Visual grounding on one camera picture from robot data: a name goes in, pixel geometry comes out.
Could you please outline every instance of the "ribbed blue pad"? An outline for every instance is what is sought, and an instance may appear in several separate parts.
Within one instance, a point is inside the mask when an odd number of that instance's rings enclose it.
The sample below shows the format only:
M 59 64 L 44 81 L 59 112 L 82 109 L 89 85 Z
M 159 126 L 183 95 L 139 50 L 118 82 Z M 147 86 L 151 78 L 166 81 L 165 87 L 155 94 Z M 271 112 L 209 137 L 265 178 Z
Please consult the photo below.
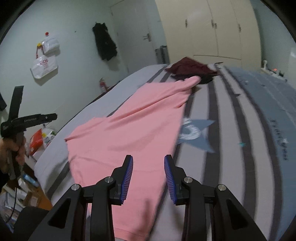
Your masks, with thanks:
M 131 175 L 133 173 L 133 157 L 130 158 L 128 163 L 128 168 L 126 170 L 123 183 L 121 185 L 121 204 L 123 204 L 124 200 L 126 200 L 126 195 L 128 194 L 128 187 L 131 182 Z
M 176 196 L 176 185 L 173 179 L 172 171 L 168 164 L 168 160 L 165 157 L 165 176 L 167 178 L 168 190 L 170 192 L 170 198 L 174 204 L 176 204 L 177 196 Z

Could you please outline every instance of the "human hand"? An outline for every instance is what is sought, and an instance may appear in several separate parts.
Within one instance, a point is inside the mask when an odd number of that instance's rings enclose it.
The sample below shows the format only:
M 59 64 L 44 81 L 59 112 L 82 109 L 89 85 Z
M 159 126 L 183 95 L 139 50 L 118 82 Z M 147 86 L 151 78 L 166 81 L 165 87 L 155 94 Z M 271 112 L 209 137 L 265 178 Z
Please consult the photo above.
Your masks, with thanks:
M 18 155 L 15 160 L 19 165 L 24 165 L 25 163 L 25 143 L 26 138 L 22 142 L 22 146 L 19 147 L 12 139 L 2 138 L 0 139 L 0 170 L 2 173 L 8 172 L 8 163 L 7 163 L 7 151 L 17 151 Z

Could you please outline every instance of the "wardrobe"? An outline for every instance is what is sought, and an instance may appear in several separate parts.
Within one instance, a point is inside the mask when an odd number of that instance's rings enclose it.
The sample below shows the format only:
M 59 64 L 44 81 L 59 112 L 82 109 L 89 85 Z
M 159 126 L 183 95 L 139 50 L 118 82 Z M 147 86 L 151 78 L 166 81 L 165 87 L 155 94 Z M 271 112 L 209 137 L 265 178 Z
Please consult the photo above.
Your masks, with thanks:
M 245 70 L 261 67 L 260 36 L 249 0 L 156 0 L 170 62 L 191 57 Z

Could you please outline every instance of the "red plastic bag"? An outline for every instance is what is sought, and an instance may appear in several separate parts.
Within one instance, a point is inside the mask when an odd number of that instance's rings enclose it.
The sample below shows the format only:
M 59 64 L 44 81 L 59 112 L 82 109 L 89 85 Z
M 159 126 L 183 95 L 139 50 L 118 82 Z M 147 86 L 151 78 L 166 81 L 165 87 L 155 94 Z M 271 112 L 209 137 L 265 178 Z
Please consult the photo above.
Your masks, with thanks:
M 30 155 L 32 156 L 42 145 L 42 130 L 40 129 L 30 139 Z

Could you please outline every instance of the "black cable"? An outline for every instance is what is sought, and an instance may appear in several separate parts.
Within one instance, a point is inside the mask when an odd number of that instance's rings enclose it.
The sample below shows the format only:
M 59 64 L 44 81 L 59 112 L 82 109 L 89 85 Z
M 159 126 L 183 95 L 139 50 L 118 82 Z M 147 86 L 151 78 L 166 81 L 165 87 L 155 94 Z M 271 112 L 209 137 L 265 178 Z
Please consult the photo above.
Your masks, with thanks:
M 8 223 L 10 221 L 10 219 L 12 218 L 13 213 L 15 212 L 15 204 L 16 204 L 16 202 L 17 202 L 17 187 L 15 187 L 15 203 L 13 205 L 11 215 L 10 215 L 10 217 L 7 219 L 7 221 L 5 223 Z

